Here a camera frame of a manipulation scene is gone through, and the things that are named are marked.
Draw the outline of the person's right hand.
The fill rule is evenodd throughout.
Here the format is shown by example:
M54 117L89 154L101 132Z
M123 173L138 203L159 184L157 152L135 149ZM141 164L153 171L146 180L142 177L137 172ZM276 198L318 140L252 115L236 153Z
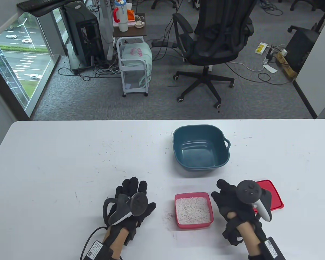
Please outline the person's right hand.
M242 241L239 237L244 237L239 234L237 227L240 224L249 222L250 226L254 228L254 233L258 239L263 242L266 240L266 235L262 230L262 224L256 219L256 215L252 206L241 202L236 195L236 186L230 185L224 179L217 181L217 187L220 192L212 192L211 196L218 206L220 214L227 221L226 229L222 233L224 238L230 244L237 246Z

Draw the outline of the person's left hand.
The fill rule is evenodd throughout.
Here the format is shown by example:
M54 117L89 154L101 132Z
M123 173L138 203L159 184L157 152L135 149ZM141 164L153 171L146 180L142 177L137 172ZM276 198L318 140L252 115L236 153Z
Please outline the person's left hand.
M120 232L126 230L128 235L123 244L127 245L133 240L144 219L155 208L156 203L148 202L146 181L138 181L137 177L125 179L122 185L116 188L115 197L107 198L103 203L103 220L110 229L104 244L111 246Z

